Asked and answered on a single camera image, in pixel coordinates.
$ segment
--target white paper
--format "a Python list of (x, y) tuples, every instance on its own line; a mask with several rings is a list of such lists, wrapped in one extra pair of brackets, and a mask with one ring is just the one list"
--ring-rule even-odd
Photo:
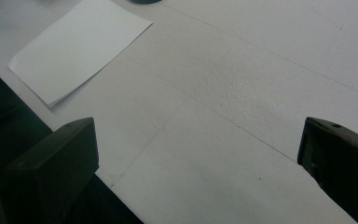
[(151, 24), (109, 0), (84, 0), (20, 50), (8, 67), (53, 106)]

